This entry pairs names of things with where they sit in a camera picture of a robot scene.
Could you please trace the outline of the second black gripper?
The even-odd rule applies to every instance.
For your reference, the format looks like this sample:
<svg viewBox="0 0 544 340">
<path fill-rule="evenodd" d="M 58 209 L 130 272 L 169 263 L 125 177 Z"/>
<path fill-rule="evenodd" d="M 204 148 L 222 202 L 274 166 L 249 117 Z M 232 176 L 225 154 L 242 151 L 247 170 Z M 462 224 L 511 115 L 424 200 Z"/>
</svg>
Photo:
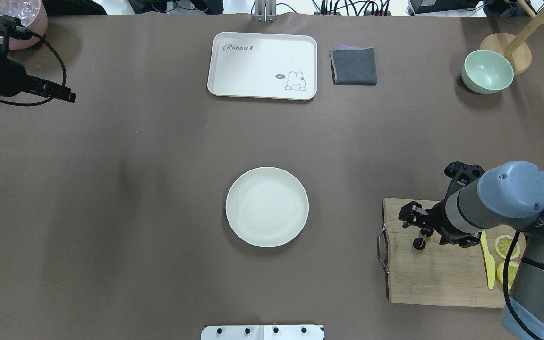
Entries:
<svg viewBox="0 0 544 340">
<path fill-rule="evenodd" d="M 21 92 L 70 103 L 76 100 L 76 94 L 71 92 L 70 88 L 51 80 L 28 75 L 24 65 L 16 60 L 0 59 L 0 95 L 12 97 Z"/>
</svg>

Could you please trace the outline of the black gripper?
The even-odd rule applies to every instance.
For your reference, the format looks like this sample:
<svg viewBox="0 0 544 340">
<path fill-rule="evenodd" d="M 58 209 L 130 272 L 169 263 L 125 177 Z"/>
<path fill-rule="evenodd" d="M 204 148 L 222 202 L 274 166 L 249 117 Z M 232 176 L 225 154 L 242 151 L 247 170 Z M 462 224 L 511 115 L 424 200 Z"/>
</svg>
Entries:
<svg viewBox="0 0 544 340">
<path fill-rule="evenodd" d="M 479 179 L 485 170 L 478 164 L 465 164 L 459 161 L 448 164 L 444 169 L 445 176 L 451 179 L 444 200 L 436 203 L 431 209 L 424 210 L 418 202 L 411 201 L 404 205 L 399 212 L 399 220 L 402 228 L 417 226 L 419 228 L 433 229 L 440 235 L 440 245 L 459 245 L 466 249 L 479 245 L 481 233 L 459 231 L 453 226 L 447 217 L 446 204 L 449 196 L 457 193 L 463 187 L 470 185 Z"/>
</svg>

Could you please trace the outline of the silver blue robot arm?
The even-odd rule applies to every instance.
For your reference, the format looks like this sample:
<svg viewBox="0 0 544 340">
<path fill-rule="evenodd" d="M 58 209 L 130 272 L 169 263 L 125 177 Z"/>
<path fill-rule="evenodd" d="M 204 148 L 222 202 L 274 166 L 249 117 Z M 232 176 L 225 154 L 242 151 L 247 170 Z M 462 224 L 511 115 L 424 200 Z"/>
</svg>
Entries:
<svg viewBox="0 0 544 340">
<path fill-rule="evenodd" d="M 503 289 L 501 323 L 521 340 L 544 340 L 544 172 L 527 161 L 510 161 L 491 170 L 477 164 L 450 163 L 444 170 L 451 183 L 444 200 L 430 209 L 418 202 L 401 208 L 404 228 L 417 226 L 414 248 L 425 237 L 440 235 L 440 245 L 478 245 L 484 230 L 510 226 L 514 239 L 527 237 L 511 288 Z"/>
</svg>

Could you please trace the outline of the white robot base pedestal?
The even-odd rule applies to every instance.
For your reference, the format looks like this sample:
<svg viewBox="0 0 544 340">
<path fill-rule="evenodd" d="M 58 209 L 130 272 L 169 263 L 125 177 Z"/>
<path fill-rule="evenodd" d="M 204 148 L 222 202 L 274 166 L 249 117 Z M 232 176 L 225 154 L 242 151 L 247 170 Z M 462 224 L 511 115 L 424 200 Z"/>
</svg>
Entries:
<svg viewBox="0 0 544 340">
<path fill-rule="evenodd" d="M 324 340 L 323 325 L 210 325 L 204 327 L 201 340 Z"/>
</svg>

